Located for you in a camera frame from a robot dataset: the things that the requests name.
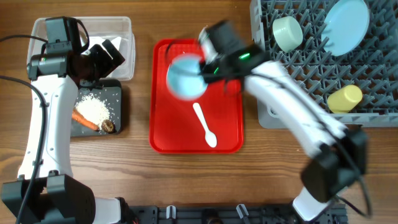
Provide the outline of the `orange carrot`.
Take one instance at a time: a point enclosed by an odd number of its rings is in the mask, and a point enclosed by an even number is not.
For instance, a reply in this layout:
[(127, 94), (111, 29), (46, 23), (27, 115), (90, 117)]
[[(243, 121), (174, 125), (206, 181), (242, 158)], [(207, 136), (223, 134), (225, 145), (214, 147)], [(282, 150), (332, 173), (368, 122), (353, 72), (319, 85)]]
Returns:
[(81, 115), (76, 109), (72, 111), (72, 120), (76, 121), (77, 123), (80, 123), (81, 125), (93, 130), (93, 131), (99, 131), (100, 128), (92, 123), (91, 121), (88, 121), (83, 115)]

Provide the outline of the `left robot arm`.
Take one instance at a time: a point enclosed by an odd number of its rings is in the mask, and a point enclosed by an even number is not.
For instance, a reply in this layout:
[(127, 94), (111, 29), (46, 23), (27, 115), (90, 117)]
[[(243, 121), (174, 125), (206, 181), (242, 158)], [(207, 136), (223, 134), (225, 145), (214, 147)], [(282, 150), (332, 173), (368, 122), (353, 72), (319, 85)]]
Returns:
[(18, 223), (130, 223), (122, 198), (97, 198), (75, 180), (70, 163), (70, 130), (78, 90), (95, 88), (124, 62), (108, 40), (82, 44), (86, 33), (74, 17), (45, 21), (42, 50), (27, 64), (32, 117), (17, 179), (2, 185), (1, 199)]

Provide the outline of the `light blue plate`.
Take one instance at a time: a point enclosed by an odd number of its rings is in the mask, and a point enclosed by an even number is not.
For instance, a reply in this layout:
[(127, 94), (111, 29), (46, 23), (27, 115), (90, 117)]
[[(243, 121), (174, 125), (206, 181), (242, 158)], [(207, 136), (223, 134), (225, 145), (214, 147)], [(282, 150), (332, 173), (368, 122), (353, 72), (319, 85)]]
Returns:
[(370, 23), (369, 8), (363, 0), (340, 0), (328, 12), (321, 40), (332, 56), (344, 55), (364, 39)]

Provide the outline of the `yellow plastic cup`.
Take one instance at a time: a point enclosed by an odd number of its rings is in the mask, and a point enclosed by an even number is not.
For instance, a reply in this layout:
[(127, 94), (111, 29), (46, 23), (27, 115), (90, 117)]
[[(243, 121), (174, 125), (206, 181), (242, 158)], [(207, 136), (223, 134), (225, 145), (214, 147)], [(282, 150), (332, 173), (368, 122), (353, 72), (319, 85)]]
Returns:
[(349, 113), (362, 99), (363, 93), (359, 87), (346, 85), (328, 97), (327, 105), (333, 113)]

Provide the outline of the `red plastic tray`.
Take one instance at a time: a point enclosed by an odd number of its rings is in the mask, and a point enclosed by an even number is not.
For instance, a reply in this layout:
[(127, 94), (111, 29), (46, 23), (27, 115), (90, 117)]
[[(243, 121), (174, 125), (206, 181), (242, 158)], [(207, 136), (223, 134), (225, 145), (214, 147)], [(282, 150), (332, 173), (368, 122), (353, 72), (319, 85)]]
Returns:
[(243, 145), (243, 103), (238, 81), (216, 82), (196, 99), (209, 129), (217, 137), (210, 147), (193, 101), (174, 95), (167, 86), (170, 61), (185, 54), (203, 59), (194, 39), (163, 39), (156, 43), (152, 65), (149, 143), (162, 154), (228, 154)]

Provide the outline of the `grey dishwasher rack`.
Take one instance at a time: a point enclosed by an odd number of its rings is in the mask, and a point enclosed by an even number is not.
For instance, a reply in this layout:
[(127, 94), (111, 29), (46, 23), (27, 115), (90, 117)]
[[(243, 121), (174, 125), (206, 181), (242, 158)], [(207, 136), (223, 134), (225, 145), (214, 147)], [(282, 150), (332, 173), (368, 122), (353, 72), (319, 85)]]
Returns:
[[(279, 60), (292, 78), (324, 110), (328, 97), (356, 85), (363, 99), (349, 113), (335, 114), (345, 124), (386, 128), (397, 126), (397, 1), (366, 1), (369, 28), (350, 52), (334, 56), (322, 40), (324, 20), (336, 1), (262, 1), (250, 3), (253, 41)], [(292, 16), (303, 30), (303, 42), (285, 53), (275, 42), (272, 23)]]

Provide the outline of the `white napkin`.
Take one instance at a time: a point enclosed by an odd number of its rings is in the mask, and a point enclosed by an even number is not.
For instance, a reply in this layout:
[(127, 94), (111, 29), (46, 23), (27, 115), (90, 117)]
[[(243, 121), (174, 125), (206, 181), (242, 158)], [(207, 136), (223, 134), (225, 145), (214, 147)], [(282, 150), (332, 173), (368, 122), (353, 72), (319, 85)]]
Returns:
[[(90, 38), (89, 38), (89, 41), (90, 41), (89, 47), (88, 47), (88, 49), (87, 49), (86, 51), (84, 51), (83, 53), (86, 54), (86, 55), (88, 55), (90, 49), (91, 49), (94, 45), (96, 45), (96, 44), (100, 45), (103, 49), (105, 49), (105, 47), (102, 45), (102, 43), (103, 43), (105, 40), (106, 40), (106, 39), (104, 39), (104, 38), (102, 38), (102, 37), (90, 37)], [(121, 37), (115, 37), (115, 38), (111, 39), (110, 41), (111, 41), (111, 43), (115, 46), (115, 48), (116, 48), (117, 50), (119, 50), (119, 49), (120, 49), (120, 45), (121, 45), (121, 40), (122, 40)]]

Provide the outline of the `white rice pile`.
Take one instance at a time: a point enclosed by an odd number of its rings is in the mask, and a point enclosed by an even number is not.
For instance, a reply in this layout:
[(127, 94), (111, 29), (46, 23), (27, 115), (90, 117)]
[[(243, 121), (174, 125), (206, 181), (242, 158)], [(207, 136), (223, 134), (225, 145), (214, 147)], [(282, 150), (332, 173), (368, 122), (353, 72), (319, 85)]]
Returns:
[(105, 120), (115, 122), (121, 117), (117, 113), (117, 107), (112, 101), (108, 99), (101, 100), (99, 95), (92, 93), (84, 95), (80, 100), (77, 100), (75, 109), (85, 119), (99, 127)]

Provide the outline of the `black square bin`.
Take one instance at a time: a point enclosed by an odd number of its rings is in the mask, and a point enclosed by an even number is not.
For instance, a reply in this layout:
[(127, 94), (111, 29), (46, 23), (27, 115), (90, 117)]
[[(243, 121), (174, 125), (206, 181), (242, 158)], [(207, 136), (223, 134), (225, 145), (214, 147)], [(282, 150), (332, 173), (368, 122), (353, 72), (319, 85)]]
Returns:
[[(116, 128), (116, 131), (110, 135), (115, 135), (119, 134), (122, 130), (122, 88), (121, 88), (121, 83), (118, 80), (115, 79), (107, 79), (107, 80), (102, 80), (99, 81), (94, 88), (83, 88), (81, 87), (78, 90), (78, 96), (76, 98), (75, 103), (77, 100), (80, 100), (82, 96), (88, 95), (88, 94), (96, 94), (99, 95), (99, 98), (101, 100), (108, 99), (116, 105), (117, 113), (121, 116), (119, 120), (113, 122)], [(93, 131), (80, 123), (77, 123), (76, 121), (72, 120), (72, 126), (71, 126), (71, 137), (77, 138), (77, 137), (88, 137), (88, 136), (105, 136), (108, 135), (108, 133), (104, 132), (100, 127), (99, 131)]]

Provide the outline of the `brown food scrap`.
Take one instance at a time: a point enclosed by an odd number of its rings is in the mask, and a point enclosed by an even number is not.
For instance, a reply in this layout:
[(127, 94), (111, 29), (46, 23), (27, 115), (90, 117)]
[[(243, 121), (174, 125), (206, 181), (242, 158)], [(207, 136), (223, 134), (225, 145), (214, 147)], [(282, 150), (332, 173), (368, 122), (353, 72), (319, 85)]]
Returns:
[(116, 131), (114, 123), (112, 121), (110, 121), (109, 119), (105, 119), (101, 123), (101, 129), (108, 134), (112, 134)]

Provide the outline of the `green bowl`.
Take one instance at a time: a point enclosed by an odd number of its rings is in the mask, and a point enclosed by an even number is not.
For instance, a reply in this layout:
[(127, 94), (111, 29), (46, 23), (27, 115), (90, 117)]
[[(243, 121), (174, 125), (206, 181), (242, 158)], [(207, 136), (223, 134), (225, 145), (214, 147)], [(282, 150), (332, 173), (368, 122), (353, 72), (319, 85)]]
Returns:
[(277, 45), (286, 53), (295, 50), (303, 42), (302, 28), (292, 16), (276, 19), (272, 24), (272, 33)]

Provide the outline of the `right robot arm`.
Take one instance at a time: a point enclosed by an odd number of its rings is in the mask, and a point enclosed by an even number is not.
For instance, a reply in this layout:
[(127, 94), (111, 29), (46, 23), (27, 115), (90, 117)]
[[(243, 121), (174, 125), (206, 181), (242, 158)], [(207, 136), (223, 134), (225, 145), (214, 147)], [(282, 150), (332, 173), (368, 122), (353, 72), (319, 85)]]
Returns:
[(201, 30), (198, 42), (205, 60), (201, 74), (205, 83), (239, 80), (244, 90), (269, 105), (293, 133), (311, 159), (300, 178), (303, 189), (292, 206), (304, 222), (312, 222), (335, 201), (348, 203), (341, 193), (358, 182), (366, 212), (373, 208), (364, 181), (368, 138), (361, 129), (349, 129), (327, 113), (300, 88), (284, 66), (269, 60), (258, 45), (247, 45), (230, 21)]

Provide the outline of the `clear plastic bin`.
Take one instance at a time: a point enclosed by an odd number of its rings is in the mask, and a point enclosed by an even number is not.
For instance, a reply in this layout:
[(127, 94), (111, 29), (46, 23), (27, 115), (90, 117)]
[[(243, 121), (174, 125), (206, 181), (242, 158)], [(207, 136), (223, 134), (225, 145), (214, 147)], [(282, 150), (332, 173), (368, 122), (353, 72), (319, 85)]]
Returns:
[[(134, 66), (136, 59), (135, 37), (132, 33), (132, 24), (126, 16), (95, 16), (95, 17), (75, 17), (82, 21), (90, 37), (102, 37), (111, 40), (121, 37), (121, 45), (118, 50), (125, 58), (125, 61), (117, 69), (111, 72), (106, 78), (117, 79), (119, 81), (131, 80), (134, 76)], [(32, 36), (47, 39), (45, 25), (46, 17), (38, 18), (32, 28)], [(26, 63), (30, 62), (31, 56), (37, 55), (41, 51), (43, 42), (30, 39), (27, 51)]]

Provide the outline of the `white plastic spoon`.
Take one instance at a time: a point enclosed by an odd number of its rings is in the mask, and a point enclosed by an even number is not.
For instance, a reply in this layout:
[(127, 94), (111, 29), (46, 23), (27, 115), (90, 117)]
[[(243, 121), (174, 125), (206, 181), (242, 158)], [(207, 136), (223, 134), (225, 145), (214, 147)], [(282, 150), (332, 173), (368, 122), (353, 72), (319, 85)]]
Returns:
[(207, 125), (205, 116), (203, 114), (203, 111), (201, 109), (200, 104), (199, 103), (194, 103), (193, 104), (193, 110), (195, 111), (195, 114), (197, 115), (197, 117), (198, 117), (201, 125), (203, 126), (204, 131), (205, 131), (205, 141), (206, 141), (206, 143), (210, 147), (215, 148), (217, 146), (217, 143), (218, 143), (217, 137), (216, 137), (216, 135), (213, 132), (210, 131), (210, 129), (209, 129), (208, 125)]

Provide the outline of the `blue bowl with rice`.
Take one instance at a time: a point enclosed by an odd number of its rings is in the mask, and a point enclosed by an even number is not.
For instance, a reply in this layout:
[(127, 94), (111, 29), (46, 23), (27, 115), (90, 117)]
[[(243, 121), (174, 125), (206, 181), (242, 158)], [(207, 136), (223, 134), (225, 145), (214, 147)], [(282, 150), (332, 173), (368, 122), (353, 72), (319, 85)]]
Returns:
[(174, 97), (188, 101), (201, 97), (208, 87), (200, 75), (201, 57), (181, 54), (172, 60), (166, 76), (167, 88)]

